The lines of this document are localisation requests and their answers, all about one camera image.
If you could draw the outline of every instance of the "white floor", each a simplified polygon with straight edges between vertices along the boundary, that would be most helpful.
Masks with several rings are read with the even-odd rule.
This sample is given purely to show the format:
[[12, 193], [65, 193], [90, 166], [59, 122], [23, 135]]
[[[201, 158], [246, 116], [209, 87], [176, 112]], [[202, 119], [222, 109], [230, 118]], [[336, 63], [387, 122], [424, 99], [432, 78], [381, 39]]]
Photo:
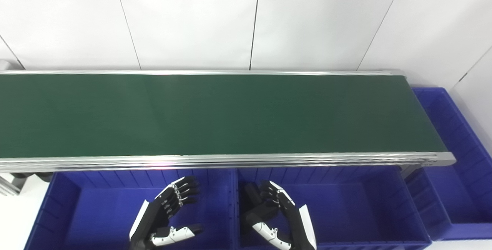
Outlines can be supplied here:
[[[23, 250], [48, 184], [37, 176], [26, 181], [19, 196], [0, 196], [2, 249]], [[434, 242], [426, 250], [491, 250], [492, 240]]]

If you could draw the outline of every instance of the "aluminum frame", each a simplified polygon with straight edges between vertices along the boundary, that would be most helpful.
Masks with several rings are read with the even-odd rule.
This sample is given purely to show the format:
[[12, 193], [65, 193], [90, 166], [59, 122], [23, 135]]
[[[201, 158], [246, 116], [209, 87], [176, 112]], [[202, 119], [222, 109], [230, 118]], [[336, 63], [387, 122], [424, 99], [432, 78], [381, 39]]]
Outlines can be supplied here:
[[0, 70], [0, 75], [363, 75], [405, 76], [403, 71], [270, 71], [270, 70]]
[[450, 152], [32, 157], [2, 158], [0, 173], [344, 165], [446, 166], [455, 162]]

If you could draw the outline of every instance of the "black and white robotic hand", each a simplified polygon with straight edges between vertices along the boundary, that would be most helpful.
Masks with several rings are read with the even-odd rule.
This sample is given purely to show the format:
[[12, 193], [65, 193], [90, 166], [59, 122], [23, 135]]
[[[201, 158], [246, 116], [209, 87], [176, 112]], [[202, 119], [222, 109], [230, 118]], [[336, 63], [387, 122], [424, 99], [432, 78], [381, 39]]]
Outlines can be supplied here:
[[144, 200], [130, 230], [129, 250], [151, 250], [192, 238], [203, 232], [201, 224], [186, 227], [170, 227], [169, 219], [183, 205], [196, 202], [198, 182], [194, 176], [187, 176], [171, 182], [152, 202]]
[[[279, 185], [264, 180], [260, 185], [248, 184], [245, 191], [254, 208], [241, 216], [244, 227], [252, 227], [260, 236], [280, 250], [316, 250], [316, 238], [306, 205], [297, 208], [289, 194]], [[288, 220], [290, 236], [271, 228], [267, 221], [280, 210]]]

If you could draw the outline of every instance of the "white wall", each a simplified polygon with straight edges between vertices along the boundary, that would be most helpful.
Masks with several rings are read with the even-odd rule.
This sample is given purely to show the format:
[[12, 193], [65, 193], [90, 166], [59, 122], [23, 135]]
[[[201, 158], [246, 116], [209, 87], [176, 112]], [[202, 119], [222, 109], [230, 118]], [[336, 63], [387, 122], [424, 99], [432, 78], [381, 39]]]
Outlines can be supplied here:
[[392, 0], [258, 0], [252, 70], [356, 70]]
[[139, 69], [120, 0], [0, 0], [0, 35], [27, 69]]
[[359, 70], [450, 89], [492, 45], [492, 0], [395, 0]]
[[256, 0], [121, 0], [142, 69], [247, 70]]
[[6, 60], [8, 62], [17, 62], [14, 54], [7, 47], [7, 44], [0, 37], [0, 60]]
[[492, 153], [492, 50], [470, 70], [450, 94], [482, 141]]

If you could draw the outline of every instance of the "blue plastic bin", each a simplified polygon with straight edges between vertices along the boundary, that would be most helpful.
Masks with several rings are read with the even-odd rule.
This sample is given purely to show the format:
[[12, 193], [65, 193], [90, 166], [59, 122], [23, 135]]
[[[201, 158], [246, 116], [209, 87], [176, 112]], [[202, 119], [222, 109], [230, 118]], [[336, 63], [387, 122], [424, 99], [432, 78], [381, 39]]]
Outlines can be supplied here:
[[25, 249], [126, 250], [143, 200], [153, 200], [168, 182], [187, 175], [198, 178], [201, 196], [183, 206], [171, 224], [202, 223], [206, 229], [166, 249], [234, 248], [235, 170], [199, 169], [55, 173]]
[[[431, 243], [398, 167], [238, 169], [239, 188], [261, 180], [281, 185], [297, 206], [307, 204], [318, 250], [418, 250]], [[269, 223], [289, 233], [281, 213]], [[239, 247], [275, 249], [254, 231], [240, 236]]]
[[457, 162], [410, 175], [407, 185], [432, 240], [492, 238], [492, 160], [444, 88], [414, 92]]

